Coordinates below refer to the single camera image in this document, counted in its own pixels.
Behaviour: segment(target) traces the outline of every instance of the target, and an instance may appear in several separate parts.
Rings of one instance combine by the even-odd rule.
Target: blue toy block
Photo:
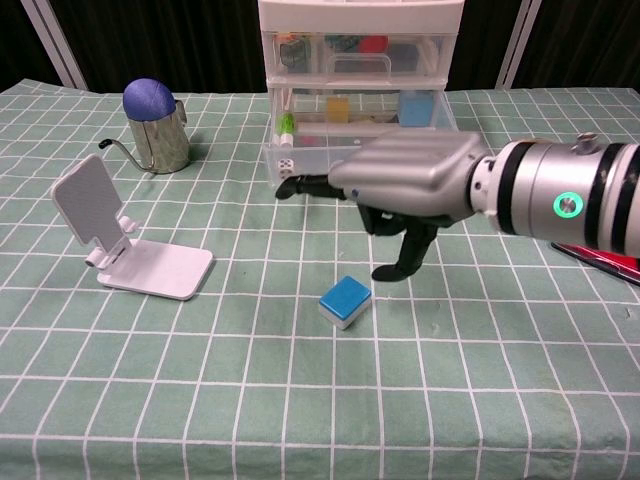
[[[433,113],[431,92],[403,90],[398,97],[398,122],[401,127],[428,127]]]
[[[371,290],[346,276],[320,299],[320,313],[341,330],[371,305]]]

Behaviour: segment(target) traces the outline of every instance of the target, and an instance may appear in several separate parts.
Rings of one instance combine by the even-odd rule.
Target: white phone stand
[[[208,250],[129,240],[138,224],[118,218],[122,201],[98,155],[58,180],[51,197],[78,241],[97,244],[85,263],[100,270],[98,282],[108,287],[188,300],[213,261]]]

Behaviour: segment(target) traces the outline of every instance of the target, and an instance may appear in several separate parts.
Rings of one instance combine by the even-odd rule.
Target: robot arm
[[[276,197],[351,199],[372,235],[406,231],[398,261],[374,280],[422,265],[438,228],[483,213],[514,235],[640,256],[637,145],[512,142],[492,157],[477,133],[401,129],[366,144],[328,175],[289,177]]]

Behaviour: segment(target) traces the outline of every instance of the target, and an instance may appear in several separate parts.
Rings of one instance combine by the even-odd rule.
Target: black curtain
[[[640,87],[640,1],[545,0],[514,87]]]
[[[519,9],[516,0],[465,1],[447,90],[495,88]]]
[[[266,90],[256,0],[50,0],[90,90]]]
[[[60,78],[20,0],[2,0],[1,11],[0,91],[23,78],[60,85]]]

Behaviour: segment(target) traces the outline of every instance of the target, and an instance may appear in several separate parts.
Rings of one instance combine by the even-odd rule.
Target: table
[[[142,238],[215,253],[186,303],[100,286],[49,200],[99,140],[133,146],[120,95],[0,95],[1,478],[640,478],[639,289],[480,217],[373,285],[400,239],[335,200],[275,203],[266,95],[176,96],[193,165],[103,154]],[[640,141],[630,90],[448,99],[493,148]],[[343,332],[317,301],[346,274],[375,305]]]

